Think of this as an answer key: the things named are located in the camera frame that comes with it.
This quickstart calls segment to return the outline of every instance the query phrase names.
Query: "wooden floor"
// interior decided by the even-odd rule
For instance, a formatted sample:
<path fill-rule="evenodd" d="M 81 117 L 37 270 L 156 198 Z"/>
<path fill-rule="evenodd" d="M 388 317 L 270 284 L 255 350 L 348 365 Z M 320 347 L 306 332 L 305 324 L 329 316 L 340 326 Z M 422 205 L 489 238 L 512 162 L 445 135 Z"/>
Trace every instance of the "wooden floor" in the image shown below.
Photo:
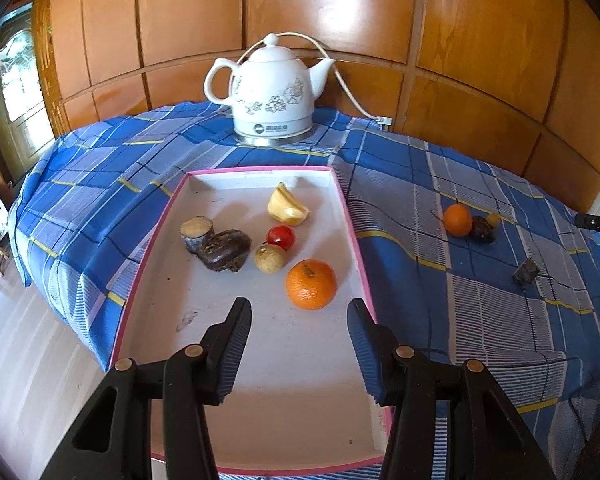
<path fill-rule="evenodd" d="M 0 454 L 20 480 L 38 480 L 104 373 L 13 259 L 2 268 Z"/>

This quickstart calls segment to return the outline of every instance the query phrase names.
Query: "blue plaid tablecloth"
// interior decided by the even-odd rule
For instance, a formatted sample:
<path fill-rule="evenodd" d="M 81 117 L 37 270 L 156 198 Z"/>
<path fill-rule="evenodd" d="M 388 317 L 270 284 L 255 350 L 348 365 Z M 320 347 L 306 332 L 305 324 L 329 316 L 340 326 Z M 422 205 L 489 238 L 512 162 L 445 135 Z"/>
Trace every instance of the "blue plaid tablecloth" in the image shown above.
<path fill-rule="evenodd" d="M 284 148 L 231 135 L 230 111 L 182 103 L 80 128 L 56 140 L 10 211 L 15 260 L 106 368 L 139 263 L 186 171 L 234 166 L 334 168 L 347 199 L 379 322 L 432 359 L 478 358 L 558 473 L 573 467 L 600 412 L 600 234 L 523 178 L 330 108 Z M 454 202 L 502 218 L 496 242 L 449 237 Z M 522 290 L 527 257 L 541 269 Z M 438 432 L 440 438 L 444 431 Z M 436 459 L 436 475 L 440 461 Z"/>

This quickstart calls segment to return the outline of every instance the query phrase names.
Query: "kettle handle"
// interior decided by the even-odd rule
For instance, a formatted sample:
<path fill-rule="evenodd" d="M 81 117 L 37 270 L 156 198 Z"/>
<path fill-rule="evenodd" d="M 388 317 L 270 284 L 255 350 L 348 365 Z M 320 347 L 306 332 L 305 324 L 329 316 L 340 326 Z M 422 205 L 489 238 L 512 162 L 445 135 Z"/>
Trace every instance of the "kettle handle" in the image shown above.
<path fill-rule="evenodd" d="M 206 98 L 209 99 L 212 103 L 215 103 L 217 105 L 231 106 L 234 104 L 234 99 L 231 97 L 231 95 L 229 95 L 229 97 L 227 97 L 226 99 L 220 99 L 215 96 L 214 91 L 211 89 L 211 81 L 216 75 L 216 72 L 221 68 L 225 67 L 230 68 L 231 72 L 235 72 L 240 68 L 240 65 L 238 65 L 236 62 L 231 61 L 230 59 L 225 59 L 223 57 L 216 59 L 214 65 L 211 67 L 211 70 L 209 70 L 209 72 L 206 74 L 203 89 L 205 91 Z"/>

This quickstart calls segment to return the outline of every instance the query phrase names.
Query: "bolt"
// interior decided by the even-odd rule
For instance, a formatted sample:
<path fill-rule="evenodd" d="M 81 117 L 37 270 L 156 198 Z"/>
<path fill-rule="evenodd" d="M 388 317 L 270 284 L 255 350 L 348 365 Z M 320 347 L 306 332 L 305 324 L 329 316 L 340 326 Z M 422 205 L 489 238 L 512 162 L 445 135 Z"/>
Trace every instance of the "bolt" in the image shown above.
<path fill-rule="evenodd" d="M 411 359 L 416 352 L 410 346 L 400 345 L 395 349 L 395 354 L 403 359 Z"/>
<path fill-rule="evenodd" d="M 473 372 L 474 374 L 479 374 L 481 371 L 484 370 L 484 365 L 478 361 L 478 359 L 469 359 L 466 362 L 466 367 L 469 369 L 470 372 Z"/>
<path fill-rule="evenodd" d="M 187 357 L 200 357 L 205 349 L 200 345 L 189 345 L 184 349 L 184 355 Z"/>
<path fill-rule="evenodd" d="M 128 357 L 123 357 L 122 359 L 118 359 L 116 364 L 113 367 L 119 372 L 126 372 L 134 365 L 134 362 Z"/>

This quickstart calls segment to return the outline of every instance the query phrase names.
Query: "door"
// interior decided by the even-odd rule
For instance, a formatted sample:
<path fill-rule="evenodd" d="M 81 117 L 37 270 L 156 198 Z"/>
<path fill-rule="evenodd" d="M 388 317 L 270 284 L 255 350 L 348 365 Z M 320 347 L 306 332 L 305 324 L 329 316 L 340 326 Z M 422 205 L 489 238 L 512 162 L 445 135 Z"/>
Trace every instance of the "door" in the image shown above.
<path fill-rule="evenodd" d="M 0 25 L 0 152 L 14 182 L 51 146 L 33 49 L 30 6 Z"/>

